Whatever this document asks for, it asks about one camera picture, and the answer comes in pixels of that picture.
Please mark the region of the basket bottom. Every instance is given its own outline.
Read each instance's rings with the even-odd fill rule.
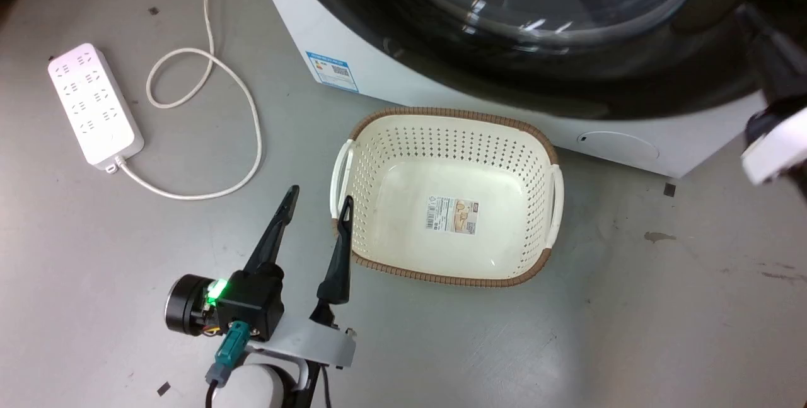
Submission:
[[[362,256],[372,261],[473,279],[510,279],[528,269],[526,189],[507,170],[444,159],[400,161],[386,171],[371,207],[371,242]]]

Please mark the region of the white plastic basket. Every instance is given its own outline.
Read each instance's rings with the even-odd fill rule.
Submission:
[[[396,107],[361,121],[339,151],[334,221],[346,195],[354,198],[352,252],[361,265],[442,284],[508,287],[547,262],[563,177],[550,141],[527,123]]]

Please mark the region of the sticker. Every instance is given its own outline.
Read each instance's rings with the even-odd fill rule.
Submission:
[[[476,235],[479,203],[470,199],[430,196],[426,206],[426,228]]]
[[[311,66],[314,66],[316,74],[320,76],[320,81],[325,85],[335,86],[347,91],[358,92],[356,81],[352,78],[351,67],[345,61],[340,61],[322,55],[308,54]]]

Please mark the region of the electrical socket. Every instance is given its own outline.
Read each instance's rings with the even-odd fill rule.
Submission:
[[[116,171],[115,157],[143,149],[143,136],[104,55],[85,43],[48,65],[53,86],[87,163]]]

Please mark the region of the teal connector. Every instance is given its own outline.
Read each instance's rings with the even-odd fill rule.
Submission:
[[[247,342],[250,342],[250,329],[250,325],[245,322],[233,322],[219,350],[216,351],[216,364],[211,365],[205,375],[208,384],[216,382],[216,387],[219,388],[227,384],[230,373],[244,354]]]

